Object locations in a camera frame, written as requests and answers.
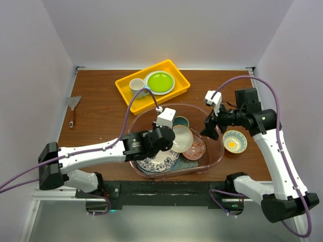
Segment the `blue patterned plate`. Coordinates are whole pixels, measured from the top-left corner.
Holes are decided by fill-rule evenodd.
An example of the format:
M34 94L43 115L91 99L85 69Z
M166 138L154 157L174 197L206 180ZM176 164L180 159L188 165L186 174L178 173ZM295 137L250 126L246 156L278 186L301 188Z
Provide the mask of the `blue patterned plate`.
M179 156L179 153L172 150L159 151L154 158L139 160L137 164L144 171L152 173L164 172L175 165Z

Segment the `putty knife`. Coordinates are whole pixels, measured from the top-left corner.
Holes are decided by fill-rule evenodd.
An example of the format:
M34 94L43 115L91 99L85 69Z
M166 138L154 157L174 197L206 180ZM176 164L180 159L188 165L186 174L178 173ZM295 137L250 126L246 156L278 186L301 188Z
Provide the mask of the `putty knife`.
M68 106L71 108L71 113L70 113L70 128L73 127L75 123L75 107L78 105L79 101L81 99L81 96L77 97L68 97L66 98Z

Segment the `cable clip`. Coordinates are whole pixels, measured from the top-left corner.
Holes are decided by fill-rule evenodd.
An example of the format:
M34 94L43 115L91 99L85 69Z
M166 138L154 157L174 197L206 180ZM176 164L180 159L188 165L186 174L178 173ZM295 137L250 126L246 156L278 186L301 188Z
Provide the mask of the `cable clip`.
M162 108L162 107L157 107L157 108L156 108L156 111L157 111L158 113L162 113L162 112L163 112L163 108Z

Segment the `stack of dishes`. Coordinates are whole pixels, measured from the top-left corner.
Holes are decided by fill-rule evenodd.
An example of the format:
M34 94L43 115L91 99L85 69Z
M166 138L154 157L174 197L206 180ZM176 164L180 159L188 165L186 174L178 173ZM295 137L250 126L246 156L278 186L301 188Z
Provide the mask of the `stack of dishes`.
M205 142L189 128L185 117L175 117L173 131L175 139L171 150L159 151L154 158L137 161L142 172L152 174L198 166L198 161L206 154Z

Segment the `white cup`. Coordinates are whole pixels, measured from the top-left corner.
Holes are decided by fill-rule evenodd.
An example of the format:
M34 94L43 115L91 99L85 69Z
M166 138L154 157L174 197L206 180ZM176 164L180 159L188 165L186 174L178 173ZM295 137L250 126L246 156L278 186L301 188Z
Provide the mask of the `white cup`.
M148 86L145 85L145 81L140 78L132 79L129 83L129 87L130 87L133 95L135 95L142 88L150 89ZM142 91L141 93L138 94L138 96L136 96L136 99L143 98L143 97L147 96L148 94L149 94L149 92Z

